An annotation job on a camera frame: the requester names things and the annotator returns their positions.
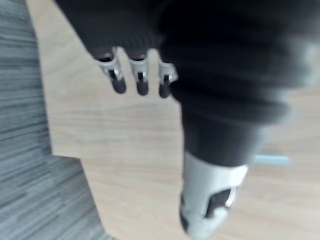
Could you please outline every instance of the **dark sleeve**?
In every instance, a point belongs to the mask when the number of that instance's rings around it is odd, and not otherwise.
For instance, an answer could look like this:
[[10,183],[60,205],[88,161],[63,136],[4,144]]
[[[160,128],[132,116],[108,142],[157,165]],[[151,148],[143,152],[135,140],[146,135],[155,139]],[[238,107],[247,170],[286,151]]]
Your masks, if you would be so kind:
[[207,162],[253,159],[268,126],[288,113],[286,94],[310,82],[319,1],[172,1],[160,48],[176,66],[185,149]]

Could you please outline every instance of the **gray carpet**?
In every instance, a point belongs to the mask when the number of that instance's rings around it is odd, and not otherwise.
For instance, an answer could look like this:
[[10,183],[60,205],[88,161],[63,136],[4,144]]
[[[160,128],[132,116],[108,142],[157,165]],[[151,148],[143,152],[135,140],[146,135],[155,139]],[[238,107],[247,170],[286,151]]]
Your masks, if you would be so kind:
[[0,240],[110,240],[78,159],[52,156],[24,0],[0,0]]

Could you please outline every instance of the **wooden floor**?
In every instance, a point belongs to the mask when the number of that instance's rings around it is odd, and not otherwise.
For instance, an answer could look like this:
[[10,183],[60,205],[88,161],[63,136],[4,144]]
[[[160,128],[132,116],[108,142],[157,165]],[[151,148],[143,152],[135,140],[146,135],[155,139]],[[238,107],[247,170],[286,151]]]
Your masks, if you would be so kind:
[[[138,96],[126,56],[119,53],[128,90],[118,95],[54,4],[28,3],[53,152],[81,158],[106,231],[120,240],[188,239],[178,218],[179,105],[158,97],[156,53],[150,53],[147,97]],[[291,164],[253,166],[212,239],[319,239],[320,87],[302,90],[290,102],[293,116],[272,131],[266,146],[290,156]]]

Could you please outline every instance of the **robotic hand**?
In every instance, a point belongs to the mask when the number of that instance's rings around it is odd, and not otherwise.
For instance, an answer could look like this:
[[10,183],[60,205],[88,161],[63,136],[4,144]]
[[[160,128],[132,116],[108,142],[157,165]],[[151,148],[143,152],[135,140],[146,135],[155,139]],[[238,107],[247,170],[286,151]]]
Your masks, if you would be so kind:
[[115,48],[125,49],[142,96],[148,93],[147,50],[159,49],[159,94],[171,91],[181,104],[181,223],[190,237],[209,237],[228,216],[268,126],[287,114],[286,93],[307,82],[310,43],[320,33],[319,4],[56,2],[119,94],[126,83]]

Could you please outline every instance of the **black fingertip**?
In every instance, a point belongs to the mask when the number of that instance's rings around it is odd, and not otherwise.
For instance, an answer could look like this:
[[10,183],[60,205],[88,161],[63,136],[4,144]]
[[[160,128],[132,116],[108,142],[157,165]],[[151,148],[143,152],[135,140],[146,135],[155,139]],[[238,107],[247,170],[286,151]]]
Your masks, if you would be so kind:
[[170,95],[170,88],[168,84],[159,85],[159,95],[163,99],[167,98]]
[[137,82],[136,83],[136,90],[141,96],[145,96],[148,94],[149,86],[148,82]]
[[163,84],[160,83],[159,85],[159,95],[163,99],[167,98],[170,95],[169,84],[169,76],[165,75],[163,79]]
[[121,80],[112,80],[112,86],[118,94],[124,94],[127,90],[127,86],[123,78]]

